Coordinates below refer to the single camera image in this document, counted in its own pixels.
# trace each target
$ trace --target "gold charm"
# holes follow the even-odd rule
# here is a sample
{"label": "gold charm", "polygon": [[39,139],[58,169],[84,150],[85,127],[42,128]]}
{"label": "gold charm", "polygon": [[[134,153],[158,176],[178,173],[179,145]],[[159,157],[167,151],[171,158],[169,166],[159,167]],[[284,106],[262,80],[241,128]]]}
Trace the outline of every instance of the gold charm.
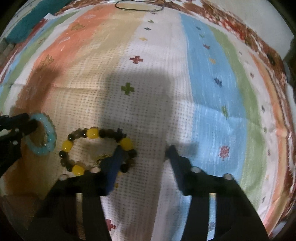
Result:
{"label": "gold charm", "polygon": [[99,155],[98,160],[96,161],[96,165],[100,166],[101,161],[107,157],[110,157],[110,156],[108,154]]}

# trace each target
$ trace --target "blue stripe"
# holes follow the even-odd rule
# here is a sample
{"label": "blue stripe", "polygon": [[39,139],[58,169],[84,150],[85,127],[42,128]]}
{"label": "blue stripe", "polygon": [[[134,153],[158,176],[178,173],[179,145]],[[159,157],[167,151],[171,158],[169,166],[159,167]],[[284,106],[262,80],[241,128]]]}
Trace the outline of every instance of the blue stripe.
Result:
{"label": "blue stripe", "polygon": [[10,64],[10,66],[8,67],[7,73],[3,79],[3,82],[0,85],[0,95],[2,94],[3,91],[3,85],[5,85],[7,83],[7,81],[10,78],[11,73],[14,71],[14,69],[16,68],[16,66],[19,64],[21,56],[23,54],[23,52],[30,47],[36,40],[38,40],[38,38],[44,33],[44,31],[46,29],[48,29],[52,24],[54,24],[59,18],[55,18],[55,19],[50,19],[48,20],[38,31],[37,33],[32,37],[32,39],[26,44],[26,46],[15,56],[13,62]]}
{"label": "blue stripe", "polygon": [[[193,166],[208,174],[231,173],[239,182],[246,152],[247,120],[236,76],[210,28],[193,17],[180,15],[187,37],[188,68],[195,103],[192,143],[197,146],[197,150],[188,150],[186,157]],[[229,147],[228,157],[219,156],[222,146]],[[171,234],[173,241],[180,241],[182,237],[190,201],[189,197],[180,197],[178,225]],[[215,223],[213,208],[214,204],[210,206],[209,212],[213,215],[210,215],[209,223]],[[213,232],[209,230],[208,237],[211,236]]]}

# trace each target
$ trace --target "white stripe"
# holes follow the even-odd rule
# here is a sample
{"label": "white stripe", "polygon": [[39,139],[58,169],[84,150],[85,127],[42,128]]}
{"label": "white stripe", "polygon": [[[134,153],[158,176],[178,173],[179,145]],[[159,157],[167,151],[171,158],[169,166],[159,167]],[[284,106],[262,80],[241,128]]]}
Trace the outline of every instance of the white stripe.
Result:
{"label": "white stripe", "polygon": [[[257,210],[261,220],[263,221],[271,205],[278,170],[279,148],[278,139],[276,135],[276,121],[269,93],[266,89],[264,80],[261,77],[261,74],[256,64],[254,63],[252,57],[249,54],[249,49],[246,48],[243,42],[238,41],[235,36],[229,34],[228,37],[237,49],[237,55],[241,59],[246,75],[250,81],[254,94],[257,97],[258,110],[260,113],[262,128],[267,128],[266,134],[262,130],[262,136],[265,139],[266,146],[266,173],[262,184],[260,205]],[[249,73],[253,73],[254,78],[252,78],[249,75]],[[264,113],[263,111],[261,111],[262,105],[265,108]]]}
{"label": "white stripe", "polygon": [[[152,235],[152,240],[159,241],[171,233],[167,221],[183,197],[170,165],[162,176],[166,141],[180,143],[178,150],[190,143],[194,104],[179,12],[165,8],[155,15],[147,13],[140,21],[110,77],[109,98],[101,117],[110,126],[120,124],[135,140],[137,165],[119,177],[119,188],[103,197],[102,204],[106,219],[116,224],[112,240],[150,240]],[[135,56],[143,62],[134,64],[130,58]],[[130,96],[119,91],[127,82],[135,88]]]}

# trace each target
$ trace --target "light blue bracelet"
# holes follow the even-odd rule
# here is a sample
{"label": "light blue bracelet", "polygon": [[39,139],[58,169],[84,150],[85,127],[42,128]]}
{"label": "light blue bracelet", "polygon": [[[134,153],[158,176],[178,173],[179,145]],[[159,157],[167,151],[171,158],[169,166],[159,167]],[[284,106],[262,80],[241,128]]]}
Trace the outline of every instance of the light blue bracelet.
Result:
{"label": "light blue bracelet", "polygon": [[51,123],[48,121],[47,117],[41,113],[32,115],[30,119],[40,121],[43,124],[43,127],[44,127],[44,129],[46,131],[46,135],[47,135],[47,142],[43,147],[37,147],[31,141],[29,136],[25,137],[25,142],[28,145],[29,149],[32,152],[34,152],[36,155],[45,156],[49,152],[53,151],[55,148],[56,133],[54,131],[54,128],[51,125]]}

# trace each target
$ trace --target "red cross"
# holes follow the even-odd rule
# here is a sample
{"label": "red cross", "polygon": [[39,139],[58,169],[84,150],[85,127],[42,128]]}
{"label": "red cross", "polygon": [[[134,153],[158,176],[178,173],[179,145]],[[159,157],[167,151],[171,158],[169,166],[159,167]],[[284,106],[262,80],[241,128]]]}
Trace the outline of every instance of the red cross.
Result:
{"label": "red cross", "polygon": [[135,56],[134,58],[130,58],[130,60],[133,60],[134,64],[138,64],[138,62],[143,62],[143,59],[140,58],[140,56]]}
{"label": "red cross", "polygon": [[220,154],[219,157],[221,157],[224,161],[224,158],[229,157],[229,147],[228,146],[221,146],[220,147]]}
{"label": "red cross", "polygon": [[106,219],[106,224],[109,231],[111,231],[111,229],[116,229],[116,226],[111,223],[110,219]]}

